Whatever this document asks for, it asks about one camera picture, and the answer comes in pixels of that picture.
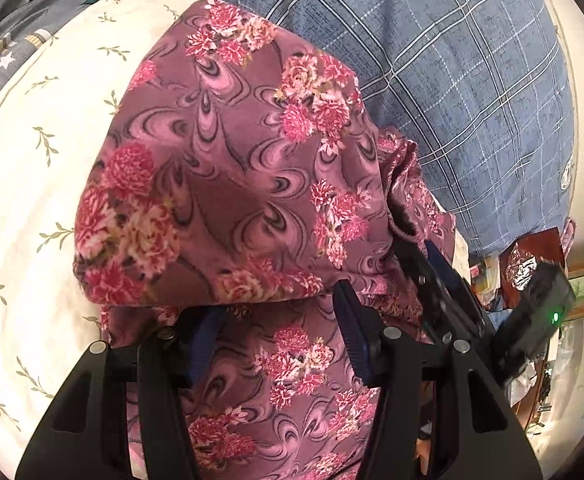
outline star pattern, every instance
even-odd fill
[[[9,64],[15,60],[16,58],[12,57],[12,52],[10,50],[4,56],[0,57],[0,68],[7,69],[9,67]]]

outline blue checkered blanket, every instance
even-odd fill
[[[379,126],[419,144],[472,253],[563,225],[574,124],[544,0],[226,0],[357,72]]]

